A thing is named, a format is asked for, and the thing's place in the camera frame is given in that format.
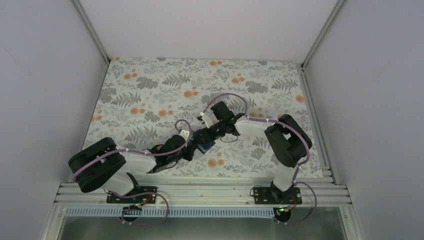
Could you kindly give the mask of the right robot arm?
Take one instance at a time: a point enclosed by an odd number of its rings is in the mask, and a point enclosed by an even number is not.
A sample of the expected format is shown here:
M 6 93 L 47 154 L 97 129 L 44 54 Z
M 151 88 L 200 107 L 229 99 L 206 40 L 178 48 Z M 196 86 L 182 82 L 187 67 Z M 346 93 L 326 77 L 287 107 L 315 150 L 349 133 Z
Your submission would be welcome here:
M 277 172 L 270 184 L 270 195 L 274 202 L 284 203 L 290 197 L 300 160 L 310 157 L 312 141 L 297 122 L 288 114 L 280 118 L 255 118 L 243 113 L 234 114 L 223 101 L 211 108 L 216 123 L 205 122 L 198 130 L 193 142 L 206 145 L 226 135 L 263 138 L 268 141 L 276 159 Z

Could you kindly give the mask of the aluminium rail frame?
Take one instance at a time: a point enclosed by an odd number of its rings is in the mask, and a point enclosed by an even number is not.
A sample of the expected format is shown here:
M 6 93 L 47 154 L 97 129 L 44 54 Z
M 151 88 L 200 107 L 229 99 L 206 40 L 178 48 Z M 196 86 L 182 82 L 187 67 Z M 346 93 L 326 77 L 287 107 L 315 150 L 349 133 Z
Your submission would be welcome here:
M 363 235 L 346 185 L 336 184 L 328 170 L 322 178 L 298 178 L 302 204 L 308 207 L 335 207 L 339 209 L 346 238 L 361 240 Z M 187 177 L 187 176 L 141 176 L 142 186 L 157 187 L 155 203 L 143 207 L 218 207 L 218 208 L 277 208 L 276 205 L 255 204 L 251 195 L 253 187 L 266 186 L 267 177 Z M 107 203 L 108 193 L 98 189 L 82 193 L 75 183 L 61 183 L 42 233 L 44 240 L 57 240 L 60 236 L 68 207 L 128 207 L 131 204 Z

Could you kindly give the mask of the blue card holder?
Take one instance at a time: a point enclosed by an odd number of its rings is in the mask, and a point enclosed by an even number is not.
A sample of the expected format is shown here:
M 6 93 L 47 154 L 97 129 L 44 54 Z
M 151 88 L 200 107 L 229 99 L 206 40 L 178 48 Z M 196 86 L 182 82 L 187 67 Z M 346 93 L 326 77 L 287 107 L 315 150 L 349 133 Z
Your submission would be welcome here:
M 198 129 L 193 133 L 193 136 L 191 138 L 191 143 L 202 154 L 205 154 L 206 152 L 208 152 L 216 144 L 214 140 L 204 139 L 201 129 Z

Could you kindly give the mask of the floral table mat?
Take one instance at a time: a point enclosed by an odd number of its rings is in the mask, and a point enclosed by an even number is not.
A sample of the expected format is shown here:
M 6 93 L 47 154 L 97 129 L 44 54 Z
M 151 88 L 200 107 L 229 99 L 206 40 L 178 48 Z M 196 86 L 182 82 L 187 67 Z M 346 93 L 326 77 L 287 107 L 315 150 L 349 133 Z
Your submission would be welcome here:
M 105 138 L 145 150 L 176 134 L 174 124 L 196 118 L 223 93 L 242 96 L 257 118 L 291 115 L 314 146 L 297 178 L 323 178 L 301 80 L 294 62 L 116 57 L 109 64 L 83 149 Z M 264 138 L 227 135 L 205 154 L 157 173 L 179 177 L 273 177 L 279 161 Z

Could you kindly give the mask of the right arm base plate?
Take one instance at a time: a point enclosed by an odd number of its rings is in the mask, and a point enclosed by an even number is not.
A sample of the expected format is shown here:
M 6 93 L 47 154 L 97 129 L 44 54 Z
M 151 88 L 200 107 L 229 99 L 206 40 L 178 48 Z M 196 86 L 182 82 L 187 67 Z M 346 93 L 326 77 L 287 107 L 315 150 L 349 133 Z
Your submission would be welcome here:
M 303 203 L 301 191 L 298 187 L 291 187 L 287 191 L 271 187 L 255 186 L 250 193 L 256 205 L 301 205 Z

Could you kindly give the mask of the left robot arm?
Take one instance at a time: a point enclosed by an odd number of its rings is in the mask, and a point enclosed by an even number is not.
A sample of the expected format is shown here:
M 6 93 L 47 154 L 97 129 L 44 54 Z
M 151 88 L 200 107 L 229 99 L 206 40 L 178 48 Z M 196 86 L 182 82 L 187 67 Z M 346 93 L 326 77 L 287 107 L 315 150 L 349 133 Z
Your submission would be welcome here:
M 68 166 L 83 193 L 103 189 L 131 203 L 139 197 L 136 175 L 159 173 L 179 160 L 191 161 L 197 147 L 180 134 L 145 151 L 119 148 L 105 137 L 71 157 Z

